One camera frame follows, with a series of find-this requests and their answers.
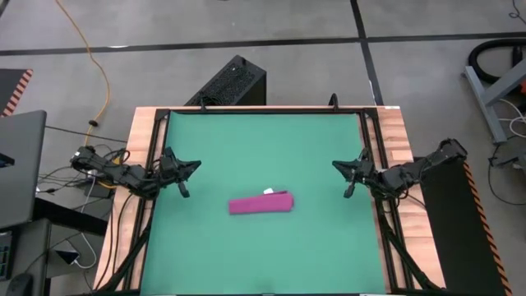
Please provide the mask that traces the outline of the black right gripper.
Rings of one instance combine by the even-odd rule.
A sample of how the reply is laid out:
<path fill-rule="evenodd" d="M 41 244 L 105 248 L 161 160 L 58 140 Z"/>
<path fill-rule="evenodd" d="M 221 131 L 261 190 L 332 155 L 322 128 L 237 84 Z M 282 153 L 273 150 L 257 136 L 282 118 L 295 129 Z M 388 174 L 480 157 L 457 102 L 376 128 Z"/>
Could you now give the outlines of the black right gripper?
<path fill-rule="evenodd" d="M 344 198 L 350 198 L 355 189 L 356 183 L 368 187 L 374 198 L 381 199 L 383 193 L 381 192 L 380 183 L 378 180 L 378 171 L 375 170 L 370 176 L 363 176 L 357 172 L 359 160 L 371 160 L 371 154 L 367 148 L 363 148 L 359 156 L 353 161 L 334 160 L 332 165 L 342 174 L 345 181 L 348 183 L 347 189 L 344 191 Z"/>

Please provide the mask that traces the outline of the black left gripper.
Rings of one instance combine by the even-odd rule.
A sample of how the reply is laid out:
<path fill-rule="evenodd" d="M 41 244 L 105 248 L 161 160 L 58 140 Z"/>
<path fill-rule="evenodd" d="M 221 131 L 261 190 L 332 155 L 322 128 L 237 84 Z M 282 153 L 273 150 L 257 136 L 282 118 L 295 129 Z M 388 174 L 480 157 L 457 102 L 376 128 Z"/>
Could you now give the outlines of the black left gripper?
<path fill-rule="evenodd" d="M 190 196 L 190 192 L 187 190 L 186 185 L 184 183 L 199 168 L 199 166 L 201 165 L 201 161 L 178 160 L 170 147 L 165 148 L 162 155 L 173 155 L 174 160 L 177 163 L 177 168 L 171 174 L 162 174 L 161 172 L 159 172 L 161 184 L 163 186 L 168 186 L 169 184 L 176 183 L 178 185 L 178 189 L 181 195 L 184 198 L 188 198 Z"/>

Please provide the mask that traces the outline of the magenta towel with white label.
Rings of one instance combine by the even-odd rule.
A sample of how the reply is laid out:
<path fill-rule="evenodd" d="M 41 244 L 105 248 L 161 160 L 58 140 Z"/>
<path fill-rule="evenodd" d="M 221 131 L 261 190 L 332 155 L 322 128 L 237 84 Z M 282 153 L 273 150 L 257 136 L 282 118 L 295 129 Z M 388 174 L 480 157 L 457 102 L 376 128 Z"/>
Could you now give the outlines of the magenta towel with white label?
<path fill-rule="evenodd" d="M 294 196 L 291 192 L 264 192 L 258 196 L 230 200 L 228 212 L 230 215 L 289 212 L 293 206 Z"/>

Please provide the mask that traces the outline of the green table mat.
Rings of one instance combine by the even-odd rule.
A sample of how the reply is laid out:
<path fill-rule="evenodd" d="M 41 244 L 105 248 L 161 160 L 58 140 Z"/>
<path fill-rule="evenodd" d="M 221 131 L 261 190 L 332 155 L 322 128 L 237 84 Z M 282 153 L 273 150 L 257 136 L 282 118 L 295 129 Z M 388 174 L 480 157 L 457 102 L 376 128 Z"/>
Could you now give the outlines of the green table mat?
<path fill-rule="evenodd" d="M 167 146 L 200 160 L 188 198 L 155 203 L 143 296 L 385 292 L 367 189 L 344 198 L 332 165 L 362 150 L 353 114 L 181 114 Z M 230 215 L 228 202 L 288 191 L 289 212 Z"/>

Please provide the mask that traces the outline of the black computer tower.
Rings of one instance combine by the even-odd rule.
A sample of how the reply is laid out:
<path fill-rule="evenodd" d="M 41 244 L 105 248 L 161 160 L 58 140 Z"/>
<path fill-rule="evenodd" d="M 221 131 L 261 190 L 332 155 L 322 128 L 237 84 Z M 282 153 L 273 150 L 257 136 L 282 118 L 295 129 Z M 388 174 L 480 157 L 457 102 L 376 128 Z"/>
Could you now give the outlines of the black computer tower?
<path fill-rule="evenodd" d="M 186 106 L 266 105 L 267 72 L 234 56 L 186 103 Z"/>

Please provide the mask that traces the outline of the black floor plate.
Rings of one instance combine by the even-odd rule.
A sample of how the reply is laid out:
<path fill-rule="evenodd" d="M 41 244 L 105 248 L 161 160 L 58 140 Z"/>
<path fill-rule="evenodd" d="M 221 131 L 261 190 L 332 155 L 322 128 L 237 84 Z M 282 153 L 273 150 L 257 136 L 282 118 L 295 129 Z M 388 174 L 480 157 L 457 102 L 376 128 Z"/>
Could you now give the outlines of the black floor plate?
<path fill-rule="evenodd" d="M 60 206 L 51 201 L 35 198 L 33 220 L 46 219 L 52 224 L 60 225 L 82 233 L 104 236 L 108 223 L 92 215 Z"/>

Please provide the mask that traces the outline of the large hazard-striped black floor mat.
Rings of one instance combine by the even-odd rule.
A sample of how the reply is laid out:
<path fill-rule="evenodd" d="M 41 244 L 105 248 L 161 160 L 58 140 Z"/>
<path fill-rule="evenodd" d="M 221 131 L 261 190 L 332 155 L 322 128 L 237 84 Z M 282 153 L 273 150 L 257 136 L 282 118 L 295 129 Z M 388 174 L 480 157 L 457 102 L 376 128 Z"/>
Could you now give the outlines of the large hazard-striped black floor mat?
<path fill-rule="evenodd" d="M 471 296 L 513 296 L 466 161 L 426 171 L 421 189 L 446 289 Z"/>

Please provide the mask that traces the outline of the black power adapter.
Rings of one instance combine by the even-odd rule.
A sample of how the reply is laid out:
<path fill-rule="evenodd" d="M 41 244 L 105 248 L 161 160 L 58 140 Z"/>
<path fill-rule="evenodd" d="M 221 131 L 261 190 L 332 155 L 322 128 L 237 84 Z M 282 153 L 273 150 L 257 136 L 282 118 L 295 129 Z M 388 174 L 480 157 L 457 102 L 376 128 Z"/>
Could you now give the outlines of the black power adapter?
<path fill-rule="evenodd" d="M 62 258 L 68 265 L 73 265 L 77 263 L 77 260 L 80 258 L 80 253 L 76 251 L 64 251 L 64 250 L 55 250 L 57 255 Z"/>

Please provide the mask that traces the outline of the grey metal stand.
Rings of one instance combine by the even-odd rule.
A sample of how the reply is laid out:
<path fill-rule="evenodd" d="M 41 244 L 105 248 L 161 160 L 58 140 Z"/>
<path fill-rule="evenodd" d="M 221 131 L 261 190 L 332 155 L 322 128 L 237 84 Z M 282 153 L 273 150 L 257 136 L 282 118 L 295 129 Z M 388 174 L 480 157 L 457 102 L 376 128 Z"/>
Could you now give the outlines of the grey metal stand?
<path fill-rule="evenodd" d="M 507 135 L 501 126 L 494 105 L 526 79 L 526 59 L 512 67 L 503 77 L 488 88 L 485 88 L 482 85 L 473 67 L 466 66 L 464 68 L 464 75 L 467 78 L 473 93 L 475 94 L 479 108 L 486 119 L 493 141 L 495 143 L 506 142 Z"/>

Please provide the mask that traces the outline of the grey flat panel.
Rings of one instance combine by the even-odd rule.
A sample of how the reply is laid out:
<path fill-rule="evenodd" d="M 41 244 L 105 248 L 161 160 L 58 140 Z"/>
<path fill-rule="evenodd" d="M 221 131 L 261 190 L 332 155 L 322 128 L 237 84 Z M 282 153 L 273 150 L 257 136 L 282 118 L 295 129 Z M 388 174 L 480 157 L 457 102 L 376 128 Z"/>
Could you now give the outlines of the grey flat panel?
<path fill-rule="evenodd" d="M 47 114 L 43 110 L 0 118 L 0 229 L 32 219 Z"/>

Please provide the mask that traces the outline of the grey cabinet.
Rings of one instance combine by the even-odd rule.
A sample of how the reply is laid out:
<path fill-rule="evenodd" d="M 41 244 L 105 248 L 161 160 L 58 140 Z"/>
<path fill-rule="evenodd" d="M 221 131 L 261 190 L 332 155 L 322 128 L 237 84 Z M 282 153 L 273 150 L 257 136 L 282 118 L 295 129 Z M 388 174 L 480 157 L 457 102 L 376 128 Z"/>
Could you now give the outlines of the grey cabinet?
<path fill-rule="evenodd" d="M 21 226 L 16 244 L 12 278 L 27 273 L 33 276 L 31 296 L 48 296 L 47 257 L 51 224 L 38 220 Z"/>

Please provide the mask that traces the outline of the small hazard-striped black floor mat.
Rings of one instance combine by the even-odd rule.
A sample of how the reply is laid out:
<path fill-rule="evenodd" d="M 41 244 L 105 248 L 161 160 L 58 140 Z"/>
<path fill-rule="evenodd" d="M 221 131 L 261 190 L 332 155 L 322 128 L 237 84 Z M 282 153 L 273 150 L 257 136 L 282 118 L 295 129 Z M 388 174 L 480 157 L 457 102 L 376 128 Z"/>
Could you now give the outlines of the small hazard-striped black floor mat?
<path fill-rule="evenodd" d="M 14 114 L 33 74 L 32 69 L 0 68 L 0 118 Z"/>

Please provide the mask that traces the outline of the black keypad device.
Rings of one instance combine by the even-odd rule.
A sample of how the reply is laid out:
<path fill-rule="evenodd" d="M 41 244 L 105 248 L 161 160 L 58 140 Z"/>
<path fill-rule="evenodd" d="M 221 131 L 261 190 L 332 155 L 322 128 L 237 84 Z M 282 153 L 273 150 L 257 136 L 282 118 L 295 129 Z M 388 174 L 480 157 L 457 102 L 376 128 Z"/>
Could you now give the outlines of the black keypad device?
<path fill-rule="evenodd" d="M 0 281 L 8 280 L 12 261 L 12 231 L 0 232 Z"/>

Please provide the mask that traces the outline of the black computer mouse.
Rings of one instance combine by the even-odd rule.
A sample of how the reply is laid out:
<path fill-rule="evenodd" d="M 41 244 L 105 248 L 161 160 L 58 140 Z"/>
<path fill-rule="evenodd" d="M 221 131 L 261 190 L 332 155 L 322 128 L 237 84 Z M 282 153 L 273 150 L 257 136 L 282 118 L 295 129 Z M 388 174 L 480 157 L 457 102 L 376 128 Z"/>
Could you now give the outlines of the black computer mouse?
<path fill-rule="evenodd" d="M 16 275 L 7 286 L 5 296 L 31 296 L 33 282 L 34 280 L 31 274 L 22 273 Z"/>

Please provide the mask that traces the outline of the black metal table frame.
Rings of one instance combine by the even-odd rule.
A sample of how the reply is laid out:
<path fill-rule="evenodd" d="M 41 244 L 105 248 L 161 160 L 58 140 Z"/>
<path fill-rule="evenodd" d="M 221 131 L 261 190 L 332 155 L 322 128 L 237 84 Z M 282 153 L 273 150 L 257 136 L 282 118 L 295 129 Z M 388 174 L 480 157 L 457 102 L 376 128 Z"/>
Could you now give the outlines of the black metal table frame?
<path fill-rule="evenodd" d="M 176 112 L 199 112 L 197 106 L 189 107 L 138 107 L 135 110 L 131 130 L 127 140 L 127 149 L 131 152 L 130 163 L 147 165 L 159 156 L 164 143 L 165 126 L 168 114 Z M 362 132 L 374 141 L 373 155 L 384 157 L 383 164 L 402 164 L 413 158 L 402 113 L 398 106 L 343 106 L 341 111 L 363 111 L 366 113 L 368 127 Z M 331 106 L 210 106 L 209 113 L 334 113 Z M 413 195 L 400 203 L 399 208 L 406 210 L 403 217 L 399 217 L 404 237 L 407 239 L 408 250 L 414 260 L 427 273 L 430 280 L 443 286 L 445 278 L 434 246 L 431 234 L 431 224 L 427 215 L 418 205 L 423 200 L 420 187 L 413 188 Z M 142 234 L 146 220 L 150 217 L 149 201 L 140 201 L 133 197 L 128 199 L 128 190 L 120 187 L 114 196 L 112 209 L 113 222 L 106 230 L 104 245 L 99 260 L 94 287 L 106 284 L 113 271 L 124 261 L 124 257 L 132 249 L 132 244 Z"/>

